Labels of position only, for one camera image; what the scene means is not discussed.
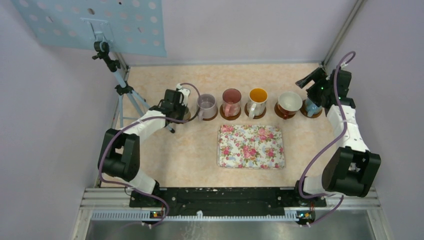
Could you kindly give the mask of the light brown small coaster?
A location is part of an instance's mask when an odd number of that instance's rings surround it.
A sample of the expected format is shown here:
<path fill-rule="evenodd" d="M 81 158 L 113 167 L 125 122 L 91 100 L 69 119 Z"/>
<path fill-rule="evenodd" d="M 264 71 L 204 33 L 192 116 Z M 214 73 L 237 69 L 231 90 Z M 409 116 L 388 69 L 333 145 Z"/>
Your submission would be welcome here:
<path fill-rule="evenodd" d="M 189 110 L 187 110 L 185 113 L 184 113 L 184 116 L 183 116 L 183 120 L 184 121 L 189 121 L 190 119 L 191 119 L 191 112 L 189 111 Z"/>

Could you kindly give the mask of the lilac mug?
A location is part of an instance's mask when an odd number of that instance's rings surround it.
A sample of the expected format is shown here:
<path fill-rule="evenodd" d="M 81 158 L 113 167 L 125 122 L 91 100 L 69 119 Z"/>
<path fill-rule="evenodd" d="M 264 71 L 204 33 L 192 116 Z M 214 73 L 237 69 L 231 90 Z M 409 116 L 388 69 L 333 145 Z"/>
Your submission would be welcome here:
<path fill-rule="evenodd" d="M 202 94 L 197 99 L 197 108 L 198 109 L 199 108 L 210 108 L 214 105 L 217 106 L 217 102 L 216 102 L 215 97 L 211 94 L 208 94 L 208 93 Z"/>

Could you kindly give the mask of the white cup red handle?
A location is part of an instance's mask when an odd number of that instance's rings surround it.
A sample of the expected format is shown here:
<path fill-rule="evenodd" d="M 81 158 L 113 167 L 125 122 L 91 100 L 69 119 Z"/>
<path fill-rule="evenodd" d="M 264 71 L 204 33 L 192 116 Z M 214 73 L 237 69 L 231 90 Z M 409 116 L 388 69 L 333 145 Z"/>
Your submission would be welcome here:
<path fill-rule="evenodd" d="M 278 101 L 281 108 L 287 111 L 299 111 L 303 105 L 302 98 L 295 92 L 287 91 L 282 93 Z"/>

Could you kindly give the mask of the brown coaster two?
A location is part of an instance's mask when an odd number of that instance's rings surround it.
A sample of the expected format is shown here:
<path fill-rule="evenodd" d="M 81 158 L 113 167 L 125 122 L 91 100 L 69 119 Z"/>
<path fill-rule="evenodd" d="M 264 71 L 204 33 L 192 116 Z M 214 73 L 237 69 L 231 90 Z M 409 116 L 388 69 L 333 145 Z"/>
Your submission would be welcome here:
<path fill-rule="evenodd" d="M 227 121 L 234 121 L 234 120 L 236 120 L 240 117 L 241 111 L 239 111 L 238 114 L 233 115 L 233 116 L 225 116 L 223 105 L 221 105 L 220 108 L 219 108 L 219 114 L 223 119 L 225 119 Z"/>

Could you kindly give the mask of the pink mug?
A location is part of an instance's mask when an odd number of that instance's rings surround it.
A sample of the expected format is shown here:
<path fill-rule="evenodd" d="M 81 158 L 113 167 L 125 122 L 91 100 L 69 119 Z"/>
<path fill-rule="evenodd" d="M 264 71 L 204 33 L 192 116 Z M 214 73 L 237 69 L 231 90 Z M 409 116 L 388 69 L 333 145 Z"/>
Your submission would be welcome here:
<path fill-rule="evenodd" d="M 222 94 L 222 106 L 225 116 L 234 116 L 241 111 L 242 94 L 235 88 L 226 89 Z"/>

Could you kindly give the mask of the glass mug orange inside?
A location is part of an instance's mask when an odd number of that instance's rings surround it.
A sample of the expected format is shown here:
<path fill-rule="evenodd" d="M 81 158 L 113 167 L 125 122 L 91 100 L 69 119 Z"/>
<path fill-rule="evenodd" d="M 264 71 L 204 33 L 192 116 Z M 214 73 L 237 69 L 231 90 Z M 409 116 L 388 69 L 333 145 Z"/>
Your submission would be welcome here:
<path fill-rule="evenodd" d="M 245 113 L 251 119 L 262 118 L 267 110 L 268 93 L 262 88 L 254 88 L 249 92 L 245 105 Z"/>

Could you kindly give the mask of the blue mug yellow inside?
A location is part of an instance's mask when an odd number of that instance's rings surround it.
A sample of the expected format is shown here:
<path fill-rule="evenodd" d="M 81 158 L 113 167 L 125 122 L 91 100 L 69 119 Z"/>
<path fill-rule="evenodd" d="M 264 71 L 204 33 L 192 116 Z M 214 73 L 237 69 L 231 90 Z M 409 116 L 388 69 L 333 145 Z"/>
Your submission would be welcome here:
<path fill-rule="evenodd" d="M 313 113 L 316 113 L 321 106 L 317 106 L 312 100 L 307 98 L 305 100 L 306 110 L 308 111 L 308 115 L 311 116 Z"/>

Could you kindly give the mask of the brown coaster one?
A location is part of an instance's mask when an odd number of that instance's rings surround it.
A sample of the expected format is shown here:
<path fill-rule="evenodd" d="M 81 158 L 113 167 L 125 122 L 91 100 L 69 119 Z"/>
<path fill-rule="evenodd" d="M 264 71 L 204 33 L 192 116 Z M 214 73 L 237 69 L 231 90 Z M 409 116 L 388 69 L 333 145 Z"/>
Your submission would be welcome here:
<path fill-rule="evenodd" d="M 218 114 L 218 108 L 216 105 L 213 105 L 212 107 L 209 107 L 209 108 L 199 107 L 198 109 L 199 109 L 199 113 L 197 118 L 200 121 L 211 121 Z"/>

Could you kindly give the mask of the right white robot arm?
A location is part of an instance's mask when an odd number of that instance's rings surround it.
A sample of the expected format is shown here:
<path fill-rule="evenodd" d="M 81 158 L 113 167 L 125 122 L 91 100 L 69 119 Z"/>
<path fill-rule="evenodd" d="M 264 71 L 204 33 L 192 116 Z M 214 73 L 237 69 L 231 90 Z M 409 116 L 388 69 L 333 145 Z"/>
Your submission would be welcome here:
<path fill-rule="evenodd" d="M 301 89 L 313 82 L 307 99 L 322 107 L 329 120 L 337 147 L 322 174 L 303 174 L 295 184 L 293 200 L 299 206 L 307 206 L 313 198 L 331 194 L 365 197 L 374 182 L 381 165 L 381 157 L 372 153 L 365 144 L 356 121 L 356 104 L 347 96 L 352 74 L 345 70 L 333 70 L 330 75 L 322 67 L 295 84 Z"/>

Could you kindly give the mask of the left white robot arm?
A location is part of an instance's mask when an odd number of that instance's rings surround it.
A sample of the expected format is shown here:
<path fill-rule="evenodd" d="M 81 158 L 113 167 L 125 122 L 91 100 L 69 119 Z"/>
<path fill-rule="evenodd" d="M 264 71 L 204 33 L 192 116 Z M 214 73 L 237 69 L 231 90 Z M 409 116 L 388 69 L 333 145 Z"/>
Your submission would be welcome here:
<path fill-rule="evenodd" d="M 98 161 L 100 180 L 133 189 L 149 207 L 159 204 L 167 209 L 168 204 L 157 191 L 159 183 L 140 168 L 140 144 L 171 122 L 185 123 L 189 95 L 190 91 L 183 87 L 167 89 L 159 104 L 142 117 L 121 129 L 108 129 Z"/>

